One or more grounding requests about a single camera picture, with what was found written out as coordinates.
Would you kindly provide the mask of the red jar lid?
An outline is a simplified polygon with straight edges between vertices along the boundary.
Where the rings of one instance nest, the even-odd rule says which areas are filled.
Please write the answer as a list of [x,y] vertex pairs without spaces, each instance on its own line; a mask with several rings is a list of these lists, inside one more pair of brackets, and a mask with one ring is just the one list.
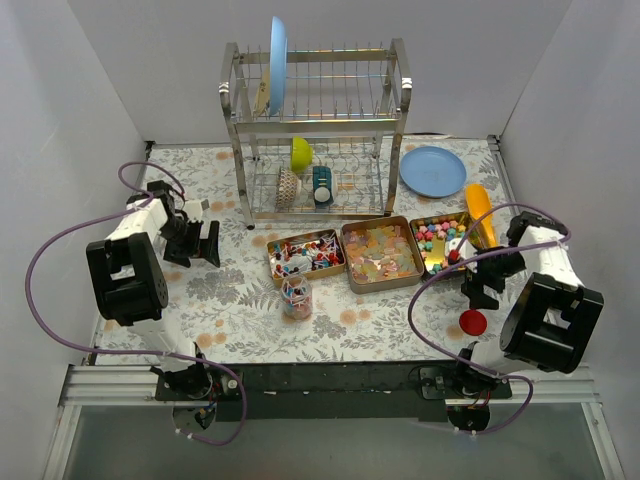
[[460,315],[459,326],[467,335],[480,336],[485,333],[488,321],[482,312],[470,309]]

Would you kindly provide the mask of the star candy tin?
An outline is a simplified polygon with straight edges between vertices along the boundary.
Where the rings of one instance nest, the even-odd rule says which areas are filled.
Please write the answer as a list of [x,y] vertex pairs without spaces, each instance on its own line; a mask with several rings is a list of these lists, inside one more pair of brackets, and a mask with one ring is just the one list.
[[449,242],[461,239],[473,223],[468,212],[456,212],[409,221],[421,255],[426,280],[448,266]]

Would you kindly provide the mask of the yellow plastic scoop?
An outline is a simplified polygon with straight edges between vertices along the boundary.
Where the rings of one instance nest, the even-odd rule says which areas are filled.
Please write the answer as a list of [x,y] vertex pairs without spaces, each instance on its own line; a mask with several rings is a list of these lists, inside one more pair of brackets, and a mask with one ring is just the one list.
[[488,214],[492,208],[488,191],[481,184],[470,184],[465,190],[465,199],[471,218],[474,221],[481,219],[477,229],[484,245],[489,248],[497,247],[492,216]]

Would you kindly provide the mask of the clear glass jar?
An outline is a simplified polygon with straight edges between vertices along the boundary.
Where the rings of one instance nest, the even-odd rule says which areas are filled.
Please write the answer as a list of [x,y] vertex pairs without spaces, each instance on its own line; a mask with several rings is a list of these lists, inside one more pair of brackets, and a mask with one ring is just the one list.
[[281,286],[284,313],[294,320],[304,320],[312,314],[312,287],[305,276],[288,276]]

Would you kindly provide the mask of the popsicle candy tin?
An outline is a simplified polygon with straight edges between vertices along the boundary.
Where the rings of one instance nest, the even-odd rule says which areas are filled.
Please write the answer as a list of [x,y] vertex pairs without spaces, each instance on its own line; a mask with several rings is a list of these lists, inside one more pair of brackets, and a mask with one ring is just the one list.
[[408,220],[381,217],[347,223],[341,228],[349,272],[356,294],[416,285],[425,273]]

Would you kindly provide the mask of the steel dish rack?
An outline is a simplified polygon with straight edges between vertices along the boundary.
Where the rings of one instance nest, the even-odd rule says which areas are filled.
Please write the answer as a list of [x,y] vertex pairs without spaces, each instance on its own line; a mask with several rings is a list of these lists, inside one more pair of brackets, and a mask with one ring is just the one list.
[[[287,57],[284,106],[255,117],[253,105],[270,52],[226,45],[219,81],[241,211],[259,221],[360,220],[389,216],[398,190],[400,150],[413,92],[405,43],[293,48]],[[294,204],[277,209],[280,168],[290,168],[293,137],[306,139],[313,165],[332,169],[334,203],[317,208],[312,167],[300,175]]]

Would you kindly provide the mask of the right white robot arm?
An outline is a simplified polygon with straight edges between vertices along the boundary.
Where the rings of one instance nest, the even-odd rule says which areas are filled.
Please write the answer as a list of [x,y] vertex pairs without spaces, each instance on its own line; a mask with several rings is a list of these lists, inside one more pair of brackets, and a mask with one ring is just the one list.
[[603,295],[584,286],[573,271],[560,222],[523,212],[511,219],[505,247],[477,249],[449,241],[446,256],[465,269],[461,292],[469,300],[465,318],[496,310],[506,281],[524,272],[528,279],[498,338],[474,341],[460,352],[453,388],[464,397],[496,389],[497,374],[523,370],[572,373],[580,364],[604,307]]

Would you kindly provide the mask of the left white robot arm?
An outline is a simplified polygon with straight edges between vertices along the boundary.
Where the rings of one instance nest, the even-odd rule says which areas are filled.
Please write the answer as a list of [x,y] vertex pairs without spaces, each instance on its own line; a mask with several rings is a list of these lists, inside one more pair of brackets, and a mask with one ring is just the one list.
[[175,206],[173,188],[159,180],[147,184],[149,195],[129,197],[126,215],[106,239],[86,248],[100,314],[137,335],[158,358],[152,371],[168,388],[193,400],[212,390],[213,377],[197,360],[204,355],[180,327],[163,316],[169,291],[154,242],[164,240],[163,260],[189,268],[193,260],[220,266],[220,223],[207,222],[207,200]]

